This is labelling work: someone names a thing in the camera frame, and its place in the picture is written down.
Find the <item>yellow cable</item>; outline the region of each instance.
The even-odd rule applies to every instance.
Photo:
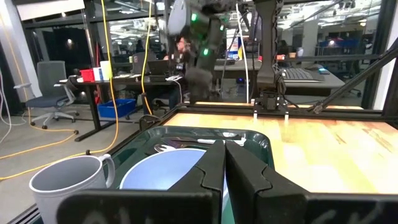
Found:
[[[64,140],[62,140],[62,141],[57,141],[57,142],[48,144],[47,146],[54,146],[54,145],[57,145],[57,144],[61,144],[61,143],[63,143],[63,142],[66,142],[66,141],[69,140],[70,138],[74,137],[74,135],[75,135],[75,133],[73,133],[71,136],[67,137],[66,139],[64,139]],[[22,152],[16,152],[16,153],[13,153],[13,154],[10,154],[10,155],[1,156],[0,159],[5,159],[5,158],[8,158],[8,157],[13,157],[13,156],[16,156],[16,155],[19,155],[19,154],[23,154],[23,153],[25,153],[25,152],[30,152],[30,151],[33,151],[33,150],[36,150],[36,149],[42,149],[42,148],[44,148],[44,147],[46,147],[46,146],[37,146],[37,147],[34,147],[34,148],[32,148],[32,149],[28,149],[28,150],[25,150],[25,151],[22,151]]]
[[[107,50],[108,50],[108,60],[109,60],[110,67],[111,67],[111,72],[112,72],[112,65],[111,65],[111,56],[110,56],[110,51],[109,51],[108,35],[107,35],[107,32],[106,32],[106,31],[107,31],[107,28],[106,28],[106,18],[105,18],[105,6],[104,6],[104,1],[103,1],[103,0],[101,0],[101,4],[102,4],[102,11],[103,11],[103,19],[104,19],[104,29],[105,29],[106,48],[107,48]],[[4,31],[5,31],[5,33],[6,33],[6,37],[7,37],[8,44],[10,45],[10,48],[11,48],[11,54],[12,54],[12,56],[14,57],[14,62],[15,62],[16,67],[17,67],[17,71],[18,71],[18,74],[19,74],[19,78],[21,79],[21,83],[24,84],[24,79],[23,79],[23,77],[22,77],[22,75],[21,75],[21,71],[20,71],[20,69],[19,69],[18,62],[17,62],[17,60],[16,60],[16,56],[15,56],[15,53],[14,53],[14,49],[12,48],[11,42],[10,42],[10,40],[9,40],[9,36],[8,36],[7,30],[5,29],[4,21],[3,21],[2,17],[1,17],[1,14],[0,14],[0,20],[1,20],[2,28],[4,29]],[[92,154],[107,151],[108,149],[110,149],[110,148],[113,146],[113,144],[116,142],[116,140],[117,140],[117,138],[118,138],[118,132],[119,132],[119,119],[118,119],[118,110],[117,110],[117,107],[116,107],[116,101],[115,101],[115,98],[114,98],[113,76],[111,76],[111,78],[110,78],[110,85],[111,85],[111,88],[110,88],[110,89],[111,89],[111,95],[112,95],[112,102],[113,102],[113,106],[114,106],[114,112],[115,112],[115,115],[116,115],[116,132],[115,132],[115,135],[114,135],[114,138],[113,138],[112,143],[111,143],[108,147],[106,147],[106,148],[104,148],[104,149],[101,149],[101,150],[97,150],[97,151],[91,151]],[[24,89],[24,94],[25,94],[26,100],[28,100],[27,93],[26,93],[26,90],[25,90],[25,89]],[[30,123],[30,108],[28,108],[28,114],[29,114],[29,123]],[[57,130],[54,130],[54,129],[48,130],[48,129],[47,129],[47,130],[44,130],[44,129],[40,129],[40,128],[37,128],[37,127],[34,127],[34,126],[31,126],[31,127],[35,128],[35,129],[43,130],[43,131],[73,131],[73,132],[75,131],[75,130],[73,130],[73,129],[57,129]],[[44,147],[49,147],[49,146],[54,146],[54,145],[57,145],[57,144],[61,144],[61,143],[65,142],[65,141],[69,140],[70,138],[72,138],[74,135],[75,135],[75,133],[73,133],[73,135],[71,135],[71,136],[67,137],[66,139],[64,139],[64,140],[62,140],[62,141],[59,141],[59,142],[54,142],[54,143],[51,143],[51,144],[46,144],[46,145],[44,145],[44,146],[39,146],[39,147],[35,147],[35,148],[32,148],[32,149],[28,149],[28,150],[25,150],[25,151],[22,151],[22,152],[17,152],[17,153],[11,154],[11,155],[2,156],[2,157],[0,157],[0,159],[5,159],[5,158],[8,158],[8,157],[12,157],[12,156],[16,156],[16,155],[23,154],[23,153],[26,153],[26,152],[30,152],[30,151],[33,151],[33,150],[36,150],[36,149],[42,149],[42,148],[44,148]],[[63,159],[67,159],[67,158],[71,158],[71,157],[75,157],[75,156],[82,156],[82,155],[85,155],[85,154],[86,154],[85,152],[81,152],[81,153],[78,153],[78,154],[74,154],[74,155],[65,157],[65,158],[63,158]],[[41,169],[41,168],[47,167],[47,166],[49,166],[49,165],[51,165],[51,164],[53,164],[53,163],[55,163],[55,162],[61,161],[61,160],[62,160],[62,159],[59,159],[59,160],[57,160],[57,161],[54,161],[54,162],[51,162],[51,163],[48,163],[48,164],[45,164],[45,165],[42,165],[42,166],[38,166],[38,167],[35,167],[35,168],[33,168],[33,169],[25,170],[25,171],[20,172],[20,173],[18,173],[18,174],[10,175],[10,176],[7,176],[7,177],[0,177],[0,180],[10,179],[10,178],[13,178],[13,177],[20,176],[20,175],[22,175],[22,174],[26,174],[26,173],[28,173],[28,172],[32,172],[32,171],[35,171],[35,170],[39,170],[39,169]]]
[[[149,46],[149,32],[150,32],[150,16],[152,14],[152,0],[149,1],[149,16],[148,16],[148,32],[147,32],[147,42],[145,43],[145,58],[144,64],[142,65],[142,74],[141,74],[141,88],[142,88],[142,95],[144,96],[145,104],[147,105],[149,114],[152,115],[152,111],[149,108],[148,100],[145,95],[145,88],[144,88],[144,74],[145,68],[147,64],[147,56],[148,56],[148,46]]]

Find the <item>white cable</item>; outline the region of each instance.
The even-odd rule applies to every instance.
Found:
[[[1,73],[1,71],[0,71],[0,84],[1,84],[1,93],[0,93],[0,97],[1,97],[1,101],[0,101],[0,109],[2,109],[2,103],[3,103],[3,101],[4,101],[4,103],[5,103],[5,105],[6,105],[6,110],[7,110],[7,115],[8,115],[8,121],[9,121],[9,127],[8,127],[8,132],[6,133],[6,135],[0,140],[0,144],[3,142],[3,140],[7,137],[7,135],[11,132],[11,128],[12,128],[12,125],[11,125],[11,115],[10,115],[10,110],[9,110],[9,108],[8,108],[8,104],[7,104],[7,99],[6,99],[6,94],[4,94],[4,85],[3,85],[3,82],[2,82],[2,73]]]
[[[1,91],[1,90],[3,90],[3,88],[0,89],[0,113],[2,111],[3,98],[6,97],[5,94],[4,94],[4,90],[3,91]],[[26,114],[26,111],[21,116],[21,120],[23,121],[23,123],[20,123],[20,124],[7,123],[7,121],[4,120],[4,118],[2,117],[1,114],[0,114],[0,119],[6,125],[10,125],[11,124],[11,126],[20,126],[20,125],[26,124],[26,120],[24,119],[25,114]]]
[[[173,82],[176,82],[178,84],[178,86],[180,87],[180,103],[183,103],[182,101],[182,89],[181,89],[181,84],[179,82],[177,82],[176,80],[172,80]]]
[[[243,60],[244,60],[244,68],[246,70],[246,103],[249,103],[249,71],[248,71],[248,61],[246,60],[246,51],[244,50],[244,42],[243,42],[243,33],[242,33],[242,26],[240,23],[241,18],[239,18],[239,8],[238,4],[236,3],[236,15],[238,17],[238,27],[239,27],[239,35],[241,36],[242,42],[242,51],[243,51]]]

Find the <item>white mug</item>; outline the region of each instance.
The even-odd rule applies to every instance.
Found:
[[[105,180],[103,161],[108,163]],[[36,173],[29,182],[36,205],[45,224],[57,223],[62,200],[83,189],[104,189],[112,185],[114,162],[109,154],[100,157],[78,156],[56,162]]]

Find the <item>keyboard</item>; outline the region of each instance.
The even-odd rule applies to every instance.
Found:
[[[287,82],[324,82],[325,77],[302,68],[281,68],[282,77]]]

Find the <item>dark green tray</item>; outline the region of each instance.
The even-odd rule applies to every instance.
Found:
[[[116,176],[111,188],[119,188],[122,178],[132,166],[149,156],[149,154],[152,154],[153,148],[156,144],[164,144],[162,138],[185,136],[195,139],[227,139],[224,137],[224,133],[230,133],[229,135],[237,135],[246,138],[246,142],[243,147],[267,163],[271,168],[274,168],[271,143],[267,136],[259,132],[239,129],[158,126],[140,133],[131,142],[127,143],[122,149],[112,155],[116,165]],[[189,148],[197,147],[199,149],[206,149],[210,146],[210,144],[200,144],[195,142],[183,143],[189,144]],[[41,218],[36,219],[32,223],[42,223]],[[229,201],[225,211],[223,212],[222,223],[234,223],[231,203]]]

